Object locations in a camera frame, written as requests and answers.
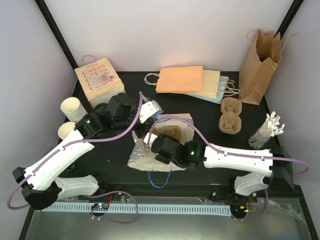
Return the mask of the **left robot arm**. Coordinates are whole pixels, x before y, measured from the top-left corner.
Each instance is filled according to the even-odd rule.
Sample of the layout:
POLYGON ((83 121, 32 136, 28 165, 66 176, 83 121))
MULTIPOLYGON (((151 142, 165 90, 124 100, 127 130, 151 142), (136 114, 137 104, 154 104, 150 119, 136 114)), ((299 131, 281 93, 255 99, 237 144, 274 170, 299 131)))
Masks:
POLYGON ((92 113, 77 122, 67 137, 37 163, 16 168, 12 172, 17 182, 13 192, 21 189, 26 205, 35 210, 43 210, 68 197, 103 199, 108 188, 93 175, 60 178, 60 174, 100 143, 118 140, 131 131, 146 134, 158 110, 142 93, 139 102, 123 92, 112 96, 108 103, 98 104, 92 113))

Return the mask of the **blue checkered paper bag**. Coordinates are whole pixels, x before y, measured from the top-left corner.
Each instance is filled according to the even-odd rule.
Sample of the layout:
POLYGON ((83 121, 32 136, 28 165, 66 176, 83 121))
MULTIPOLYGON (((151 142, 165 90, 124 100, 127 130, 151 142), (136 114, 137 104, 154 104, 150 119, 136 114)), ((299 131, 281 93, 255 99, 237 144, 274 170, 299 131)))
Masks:
POLYGON ((152 134, 142 137, 137 131, 132 132, 134 148, 127 162, 128 167, 147 172, 150 184, 156 189, 165 188, 174 171, 184 171, 183 165, 174 155, 178 147, 193 140, 194 121, 189 113, 159 114, 153 119, 156 122, 152 134), (168 173, 163 185, 155 184, 151 173, 168 173))

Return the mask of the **grey pulp cup carrier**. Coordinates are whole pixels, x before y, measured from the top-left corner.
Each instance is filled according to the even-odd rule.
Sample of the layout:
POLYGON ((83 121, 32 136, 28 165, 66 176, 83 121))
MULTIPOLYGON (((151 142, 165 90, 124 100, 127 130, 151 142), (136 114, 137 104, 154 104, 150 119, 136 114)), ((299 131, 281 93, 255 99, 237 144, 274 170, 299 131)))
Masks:
POLYGON ((157 137, 169 136, 170 138, 177 140, 179 143, 182 138, 181 128, 177 125, 166 125, 160 128, 154 128, 152 133, 157 137))

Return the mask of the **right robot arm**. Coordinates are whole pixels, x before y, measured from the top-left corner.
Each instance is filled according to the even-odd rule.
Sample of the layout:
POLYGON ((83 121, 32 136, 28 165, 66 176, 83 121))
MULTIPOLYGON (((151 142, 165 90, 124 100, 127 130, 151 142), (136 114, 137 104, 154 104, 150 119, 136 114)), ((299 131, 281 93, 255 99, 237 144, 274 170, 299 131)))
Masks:
POLYGON ((144 138, 155 159, 166 165, 174 164, 185 170, 196 170, 199 164, 205 168, 224 168, 246 171, 237 176, 227 189, 228 198, 240 201, 254 192, 272 189, 279 192, 294 190, 293 167, 288 161, 281 161, 286 151, 281 146, 273 149, 244 150, 222 147, 215 144, 191 140, 180 143, 167 134, 148 134, 144 138))

